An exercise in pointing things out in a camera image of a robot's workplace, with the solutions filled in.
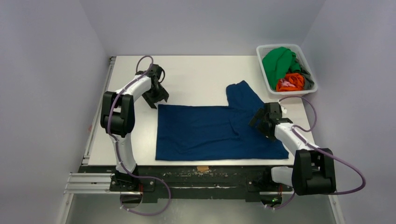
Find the blue t-shirt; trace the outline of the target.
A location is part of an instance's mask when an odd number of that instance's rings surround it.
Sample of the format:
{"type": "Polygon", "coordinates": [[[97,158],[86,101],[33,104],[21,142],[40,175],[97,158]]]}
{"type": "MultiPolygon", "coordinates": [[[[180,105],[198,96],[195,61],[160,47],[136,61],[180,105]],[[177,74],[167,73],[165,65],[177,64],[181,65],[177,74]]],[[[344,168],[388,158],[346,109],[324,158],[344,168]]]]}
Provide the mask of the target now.
{"type": "Polygon", "coordinates": [[[227,106],[159,105],[158,161],[213,161],[289,157],[283,144],[249,125],[264,103],[247,82],[226,87],[227,106]]]}

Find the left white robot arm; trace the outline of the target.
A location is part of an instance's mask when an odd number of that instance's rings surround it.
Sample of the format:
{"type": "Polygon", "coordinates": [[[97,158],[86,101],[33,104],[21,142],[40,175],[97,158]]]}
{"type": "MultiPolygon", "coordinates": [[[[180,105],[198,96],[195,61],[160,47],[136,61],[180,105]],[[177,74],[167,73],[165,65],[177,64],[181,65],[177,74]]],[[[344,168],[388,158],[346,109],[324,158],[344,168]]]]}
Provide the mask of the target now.
{"type": "Polygon", "coordinates": [[[153,64],[146,71],[138,71],[135,77],[117,91],[106,91],[102,98],[100,125],[110,136],[116,155],[114,182],[135,183],[137,163],[133,156],[131,133],[135,126],[134,104],[143,98],[150,108],[167,101],[168,92],[162,86],[164,69],[153,64]]]}

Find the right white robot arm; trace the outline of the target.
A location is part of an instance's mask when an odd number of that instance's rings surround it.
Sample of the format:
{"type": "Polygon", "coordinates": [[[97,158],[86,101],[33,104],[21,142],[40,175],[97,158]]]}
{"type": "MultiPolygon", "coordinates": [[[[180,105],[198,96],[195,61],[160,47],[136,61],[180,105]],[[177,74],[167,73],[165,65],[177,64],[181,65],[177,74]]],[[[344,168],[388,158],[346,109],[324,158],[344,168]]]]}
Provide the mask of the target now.
{"type": "Polygon", "coordinates": [[[299,196],[331,194],[336,191],[332,151],[315,150],[310,141],[295,129],[289,118],[284,118],[279,103],[265,103],[249,122],[271,141],[281,142],[294,156],[292,167],[277,166],[267,170],[267,180],[290,186],[299,196]]]}

